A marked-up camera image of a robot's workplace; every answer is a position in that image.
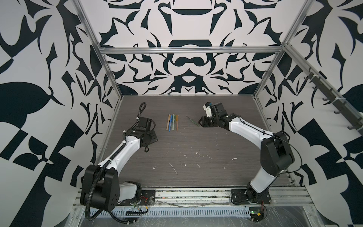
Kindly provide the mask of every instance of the gray wooden tabletop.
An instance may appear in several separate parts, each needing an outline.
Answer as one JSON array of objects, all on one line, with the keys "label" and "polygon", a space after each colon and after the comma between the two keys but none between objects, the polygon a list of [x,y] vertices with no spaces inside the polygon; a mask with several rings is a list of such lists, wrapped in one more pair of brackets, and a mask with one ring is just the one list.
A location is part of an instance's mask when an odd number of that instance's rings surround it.
[{"label": "gray wooden tabletop", "polygon": [[[219,127],[194,125],[205,115],[206,102],[221,102],[227,113],[265,128],[250,95],[240,96],[125,96],[104,157],[122,141],[122,132],[136,121],[139,105],[147,106],[142,117],[155,121],[158,142],[150,151],[139,149],[120,173],[120,183],[136,181],[143,187],[244,186],[260,168],[260,151],[247,139]],[[169,114],[178,114],[179,130],[166,131]],[[274,185],[289,185],[287,176]]]}]

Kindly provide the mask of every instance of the aluminum frame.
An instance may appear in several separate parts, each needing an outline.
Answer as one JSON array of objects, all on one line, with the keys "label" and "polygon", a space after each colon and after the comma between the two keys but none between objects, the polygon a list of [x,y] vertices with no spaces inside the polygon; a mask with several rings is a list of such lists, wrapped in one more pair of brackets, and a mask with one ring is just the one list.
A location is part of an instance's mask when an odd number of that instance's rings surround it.
[{"label": "aluminum frame", "polygon": [[123,100],[123,98],[121,98],[121,99],[119,99],[117,101],[117,104],[116,104],[114,113],[113,113],[112,118],[111,118],[111,122],[110,122],[110,124],[109,124],[109,126],[107,128],[106,136],[103,139],[102,147],[100,149],[99,155],[96,158],[95,164],[98,164],[98,163],[100,163],[103,160],[103,157],[104,157],[105,152],[106,152],[107,145],[108,145],[109,140],[110,140],[110,137],[111,137],[111,133],[112,133],[113,127],[115,126],[115,122],[117,120],[117,115],[119,113],[122,100]]},{"label": "aluminum frame", "polygon": [[[259,114],[260,114],[260,116],[262,118],[262,121],[264,122],[264,125],[265,125],[266,129],[269,130],[269,131],[272,131],[271,127],[270,127],[270,124],[268,123],[267,118],[266,118],[266,116],[264,114],[264,109],[262,108],[260,100],[258,98],[255,98],[255,97],[253,98],[253,100],[256,103],[257,110],[258,110],[258,112],[259,112]],[[290,166],[287,168],[287,171],[292,172],[292,169],[291,169]],[[296,181],[296,177],[295,177],[294,173],[286,173],[286,174],[287,174],[287,176],[289,178],[289,181],[290,181],[290,183],[292,185],[295,185],[295,186],[298,186],[298,187],[300,186]]]},{"label": "aluminum frame", "polygon": [[[204,206],[204,207],[234,207],[232,204],[231,190],[245,187],[208,187],[208,188],[143,188],[142,190],[155,190],[154,206]],[[314,206],[312,199],[305,187],[284,186],[269,187],[271,204],[266,206]],[[79,199],[78,192],[73,204],[74,208],[84,208]],[[260,204],[244,204],[247,207],[256,207]]]},{"label": "aluminum frame", "polygon": [[[306,61],[305,58],[301,56],[301,54],[293,46],[291,46],[290,44],[286,44],[283,47],[283,50],[286,51],[286,54],[291,57],[291,59],[301,68],[301,70],[306,73],[306,75],[313,73],[314,75],[318,76],[320,81],[324,84],[325,87],[327,87],[331,91],[331,93],[334,94],[336,99],[344,100],[344,102],[347,103],[345,107],[348,109],[349,114],[353,115],[356,119],[358,119],[358,121],[362,121],[362,114],[357,109],[355,109],[354,106],[351,105],[348,100],[346,100],[324,77],[320,76],[320,73],[312,65],[310,65],[310,63]],[[348,115],[343,114],[343,116],[347,119],[347,121],[349,121]],[[358,133],[362,135],[362,129],[363,127],[360,127],[356,128],[355,130],[357,130]]]},{"label": "aluminum frame", "polygon": [[[306,0],[304,2],[298,15],[295,18],[293,24],[291,25],[288,34],[286,35],[283,42],[281,43],[282,47],[285,46],[286,44],[290,43],[290,41],[294,38],[297,30],[299,29],[301,24],[304,22],[309,10],[311,9],[311,7],[315,1],[316,0]],[[253,93],[254,97],[257,98],[260,95],[260,93],[263,91],[267,81],[270,79],[275,67],[278,65],[278,63],[280,62],[283,55],[284,55],[284,50],[282,49],[272,60],[267,71],[264,73],[261,82],[258,84],[255,92]]]},{"label": "aluminum frame", "polygon": [[102,54],[276,53],[281,46],[100,47]]},{"label": "aluminum frame", "polygon": [[85,28],[87,36],[91,40],[93,49],[96,52],[96,55],[97,55],[101,65],[105,68],[106,75],[107,75],[108,79],[110,80],[113,89],[116,91],[118,98],[121,99],[123,97],[122,92],[121,92],[118,84],[116,83],[115,76],[113,75],[113,73],[110,69],[110,66],[107,63],[105,56],[103,54],[101,54],[101,52],[99,50],[99,43],[97,42],[96,36],[94,35],[93,29],[89,23],[86,13],[84,12],[81,2],[79,0],[73,0],[72,2],[73,2],[73,6],[77,12],[79,20],[82,23],[83,27]]},{"label": "aluminum frame", "polygon": [[256,90],[253,93],[253,96],[255,98],[258,98],[258,96],[260,95],[260,93],[263,91],[263,89],[265,88],[265,85],[267,83],[267,81],[270,79],[275,67],[277,67],[277,64],[280,62],[281,58],[283,57],[285,51],[281,50],[272,60],[272,62],[270,63],[269,67],[267,68],[266,72],[264,73],[260,83],[258,84]]}]

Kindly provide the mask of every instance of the wire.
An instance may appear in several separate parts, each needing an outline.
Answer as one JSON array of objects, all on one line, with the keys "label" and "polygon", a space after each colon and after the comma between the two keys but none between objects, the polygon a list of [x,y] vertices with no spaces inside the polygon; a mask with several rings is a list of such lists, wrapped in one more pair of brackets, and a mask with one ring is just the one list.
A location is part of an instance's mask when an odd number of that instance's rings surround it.
[{"label": "wire", "polygon": [[142,199],[145,199],[145,205],[147,206],[148,205],[148,203],[146,203],[146,201],[148,200],[148,198],[146,198],[145,196],[141,196],[140,198],[142,198]]},{"label": "wire", "polygon": [[126,211],[126,214],[135,214],[135,215],[141,215],[141,214],[146,214],[149,212],[149,209],[146,206],[146,211],[141,211],[141,212],[134,212],[134,211]]},{"label": "wire", "polygon": [[253,127],[253,126],[251,126],[251,125],[249,125],[249,124],[247,124],[245,121],[242,121],[242,119],[241,119],[241,117],[239,117],[240,118],[240,121],[244,124],[244,125],[247,125],[247,126],[249,126],[249,127],[251,127],[251,128],[253,128],[254,130],[257,130],[257,131],[259,131],[259,132],[261,132],[261,133],[263,133],[263,134],[266,134],[266,135],[269,135],[269,136],[272,136],[272,137],[275,137],[275,138],[277,138],[277,139],[280,139],[280,140],[282,140],[282,141],[284,141],[285,143],[287,143],[288,145],[290,145],[296,152],[297,152],[297,154],[299,155],[299,157],[300,157],[300,161],[301,161],[301,164],[300,164],[300,167],[297,169],[297,170],[294,170],[294,171],[290,171],[290,172],[283,172],[283,173],[293,173],[293,172],[296,172],[296,171],[299,171],[300,169],[301,169],[301,166],[302,166],[302,158],[301,158],[301,155],[300,155],[300,153],[297,151],[297,149],[293,146],[293,145],[291,145],[289,142],[287,142],[286,140],[283,140],[283,139],[281,139],[281,138],[279,138],[279,137],[277,137],[277,136],[274,136],[274,135],[270,135],[270,134],[268,134],[268,133],[266,133],[266,131],[261,131],[261,130],[259,130],[259,129],[257,129],[257,128],[255,128],[255,127]]},{"label": "wire", "polygon": [[245,199],[245,200],[241,200],[241,201],[238,201],[238,202],[233,202],[232,200],[231,200],[231,203],[233,203],[234,205],[241,205],[241,203],[242,202],[246,202],[246,201],[248,201],[247,199]]},{"label": "wire", "polygon": [[155,128],[155,126],[156,126],[155,121],[154,120],[151,120],[151,121],[153,122],[154,128]]},{"label": "wire", "polygon": [[139,106],[139,113],[138,113],[138,115],[136,117],[136,122],[135,122],[135,124],[133,126],[131,126],[131,128],[128,129],[128,131],[133,129],[139,123],[141,113],[144,111],[145,108],[146,108],[146,102],[141,103],[140,106]]},{"label": "wire", "polygon": [[266,214],[264,216],[264,219],[265,219],[267,217],[268,212],[267,212],[267,208],[265,207],[265,205],[262,204],[262,206],[264,207],[264,210],[266,210]]},{"label": "wire", "polygon": [[93,193],[94,193],[94,190],[96,188],[96,184],[97,182],[100,180],[101,178],[101,175],[102,173],[104,172],[104,170],[106,169],[106,167],[108,166],[108,164],[110,164],[111,161],[108,160],[103,166],[102,168],[99,170],[99,172],[97,173],[92,185],[91,185],[91,188],[90,188],[90,191],[89,191],[89,195],[88,195],[88,198],[87,198],[87,202],[86,202],[86,210],[85,210],[85,218],[86,220],[88,221],[92,221],[93,219],[95,219],[101,212],[102,210],[98,210],[93,216],[90,216],[90,207],[91,207],[91,201],[92,201],[92,197],[93,197]]},{"label": "wire", "polygon": [[109,211],[109,214],[111,215],[111,217],[119,222],[119,223],[122,223],[122,224],[134,224],[136,222],[136,220],[134,220],[133,222],[130,222],[130,221],[125,221],[125,220],[121,220],[121,219],[118,219],[111,211]]}]

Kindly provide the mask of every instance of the patterned backdrop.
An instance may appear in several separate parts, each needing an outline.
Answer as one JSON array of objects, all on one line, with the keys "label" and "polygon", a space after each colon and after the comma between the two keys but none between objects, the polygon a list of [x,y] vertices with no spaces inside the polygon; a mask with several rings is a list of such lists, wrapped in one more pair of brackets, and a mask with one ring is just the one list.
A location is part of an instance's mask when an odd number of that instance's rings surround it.
[{"label": "patterned backdrop", "polygon": [[[317,0],[293,40],[344,97],[362,109],[362,17],[360,0]],[[259,96],[273,131],[284,131],[300,152],[291,170],[306,186],[327,224],[363,224],[363,137],[306,74],[285,54]]]},{"label": "patterned backdrop", "polygon": [[55,226],[118,97],[72,2],[0,3],[1,226]]},{"label": "patterned backdrop", "polygon": [[[304,0],[82,0],[103,47],[280,45]],[[252,94],[272,53],[119,54],[123,94]]]},{"label": "patterned backdrop", "polygon": [[363,3],[317,0],[291,44],[363,112]]},{"label": "patterned backdrop", "polygon": [[252,94],[274,53],[109,54],[123,94]]}]

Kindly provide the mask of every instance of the black cable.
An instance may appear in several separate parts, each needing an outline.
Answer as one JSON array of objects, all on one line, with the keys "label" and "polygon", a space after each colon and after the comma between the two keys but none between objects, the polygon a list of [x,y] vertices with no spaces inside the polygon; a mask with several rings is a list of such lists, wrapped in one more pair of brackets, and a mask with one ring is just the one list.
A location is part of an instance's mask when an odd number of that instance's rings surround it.
[{"label": "black cable", "polygon": [[113,160],[122,151],[122,149],[125,146],[126,146],[126,142],[122,144],[122,146],[110,157],[110,159]]},{"label": "black cable", "polygon": [[247,199],[245,200],[241,200],[241,201],[237,201],[237,202],[234,202],[232,199],[231,199],[231,203],[233,203],[234,205],[241,205],[242,202],[246,202],[248,201]]},{"label": "black cable", "polygon": [[119,223],[122,223],[122,224],[134,224],[135,222],[130,222],[130,221],[124,221],[124,220],[121,220],[121,219],[118,219],[111,211],[109,211],[109,214],[111,215],[111,217],[119,222]]},{"label": "black cable", "polygon": [[[146,102],[141,103],[140,106],[139,106],[139,113],[137,115],[136,122],[135,122],[135,124],[131,128],[128,129],[128,131],[130,129],[133,129],[139,123],[139,119],[140,119],[141,113],[144,111],[145,108],[146,108]],[[125,141],[125,143],[123,143],[123,145],[110,157],[111,160],[113,160],[122,151],[122,149],[126,146],[126,132],[123,133],[123,140]],[[97,173],[94,181],[92,182],[92,186],[91,186],[90,191],[89,191],[88,199],[87,199],[87,202],[86,202],[86,209],[85,209],[85,218],[88,221],[92,221],[93,219],[95,219],[102,212],[102,210],[100,209],[93,216],[90,216],[90,204],[91,204],[91,201],[92,201],[92,197],[93,197],[94,190],[96,188],[96,184],[98,183],[98,181],[101,178],[101,175],[103,174],[103,172],[105,171],[106,167],[110,163],[111,163],[111,161],[108,160],[101,167],[101,169]],[[126,221],[123,221],[123,220],[119,220],[117,217],[113,216],[113,214],[111,212],[109,212],[109,213],[110,213],[111,217],[113,219],[115,219],[116,221],[118,221],[120,223],[123,223],[123,224],[129,223],[129,222],[126,222]]]},{"label": "black cable", "polygon": [[154,120],[151,120],[151,121],[153,122],[154,128],[155,128],[155,126],[156,126],[155,121]]},{"label": "black cable", "polygon": [[149,212],[149,209],[146,208],[146,211],[141,211],[141,212],[137,212],[137,211],[126,211],[126,214],[135,214],[135,215],[141,215],[141,214],[146,214]]},{"label": "black cable", "polygon": [[266,133],[266,131],[258,130],[257,128],[255,128],[255,127],[253,127],[253,126],[251,126],[251,125],[247,124],[245,121],[242,121],[241,117],[239,117],[239,118],[240,118],[240,121],[242,122],[242,124],[247,125],[247,126],[249,126],[249,127],[253,128],[254,130],[257,130],[257,131],[259,131],[259,132],[261,132],[261,133],[263,133],[263,134],[266,134],[266,135],[269,135],[269,136],[272,136],[272,137],[275,137],[275,138],[277,138],[277,139],[280,139],[280,140],[284,141],[285,143],[287,143],[288,145],[290,145],[290,146],[291,146],[291,147],[292,147],[292,148],[293,148],[293,149],[297,152],[297,154],[299,155],[300,160],[301,160],[300,167],[299,167],[297,170],[290,171],[290,172],[283,172],[283,173],[293,173],[293,172],[299,171],[299,170],[301,169],[301,166],[302,166],[302,158],[301,158],[300,153],[297,151],[297,149],[296,149],[293,145],[291,145],[291,144],[290,144],[289,142],[287,142],[286,140],[283,140],[283,139],[281,139],[281,138],[279,138],[279,137],[277,137],[277,136],[270,135],[270,134]]},{"label": "black cable", "polygon": [[265,210],[266,210],[266,214],[265,214],[265,216],[264,216],[264,219],[267,217],[267,214],[268,214],[268,212],[267,212],[267,208],[265,207],[265,205],[263,205],[263,204],[261,204],[264,208],[265,208]]},{"label": "black cable", "polygon": [[139,113],[138,113],[137,118],[136,118],[136,123],[133,126],[131,126],[131,128],[129,128],[128,131],[133,129],[139,123],[141,113],[144,111],[145,108],[146,108],[146,102],[141,103],[140,106],[139,106]]},{"label": "black cable", "polygon": [[111,161],[108,160],[102,166],[102,168],[99,170],[99,172],[97,173],[97,175],[96,175],[96,177],[95,177],[95,179],[94,179],[94,181],[92,183],[91,189],[90,189],[89,194],[88,194],[88,198],[87,198],[87,202],[86,202],[86,210],[85,210],[85,218],[88,221],[92,221],[93,219],[95,219],[102,212],[102,210],[98,210],[93,216],[90,216],[90,205],[91,205],[91,201],[92,201],[92,197],[93,197],[94,190],[96,188],[96,184],[100,180],[102,173],[105,171],[106,167],[110,163],[111,163]]}]

